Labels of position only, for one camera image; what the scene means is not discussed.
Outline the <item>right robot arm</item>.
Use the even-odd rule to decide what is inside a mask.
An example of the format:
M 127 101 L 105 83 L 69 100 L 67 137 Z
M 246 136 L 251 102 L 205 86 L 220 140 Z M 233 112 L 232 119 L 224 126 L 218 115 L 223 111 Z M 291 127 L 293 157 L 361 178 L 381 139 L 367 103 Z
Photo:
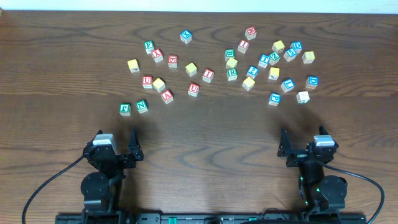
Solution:
M 323 214 L 337 214 L 345 208 L 347 182 L 335 175 L 325 175 L 324 166 L 334 159 L 338 144 L 328 134 L 324 126 L 313 137 L 305 149 L 294 149 L 285 128 L 281 129 L 278 157 L 287 159 L 287 167 L 298 167 L 300 196 L 307 208 L 302 211 L 302 220 Z

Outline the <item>yellow C block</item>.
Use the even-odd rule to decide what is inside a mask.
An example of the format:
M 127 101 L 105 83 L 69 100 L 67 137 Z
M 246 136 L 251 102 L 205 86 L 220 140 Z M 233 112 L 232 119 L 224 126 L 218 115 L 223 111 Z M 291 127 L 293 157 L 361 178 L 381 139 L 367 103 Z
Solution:
M 165 89 L 165 82 L 161 78 L 157 78 L 152 82 L 152 86 L 160 93 Z

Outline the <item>green R block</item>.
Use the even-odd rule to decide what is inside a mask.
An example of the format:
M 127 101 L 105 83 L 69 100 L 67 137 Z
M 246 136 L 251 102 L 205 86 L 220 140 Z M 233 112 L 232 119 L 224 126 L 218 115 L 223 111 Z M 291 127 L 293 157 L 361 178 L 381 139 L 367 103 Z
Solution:
M 228 81 L 236 80 L 238 77 L 238 72 L 235 68 L 227 69 L 226 76 Z

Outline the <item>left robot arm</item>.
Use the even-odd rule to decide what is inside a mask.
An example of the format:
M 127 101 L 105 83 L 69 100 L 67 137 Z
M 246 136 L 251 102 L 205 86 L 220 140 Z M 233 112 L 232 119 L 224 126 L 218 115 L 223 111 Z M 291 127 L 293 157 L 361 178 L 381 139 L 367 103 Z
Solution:
M 117 154 L 114 135 L 101 130 L 84 147 L 82 156 L 96 172 L 88 174 L 81 182 L 85 206 L 83 223 L 136 222 L 131 212 L 119 208 L 122 183 L 126 178 L 124 170 L 135 168 L 136 162 L 144 159 L 136 129 L 131 131 L 127 148 L 129 153 Z

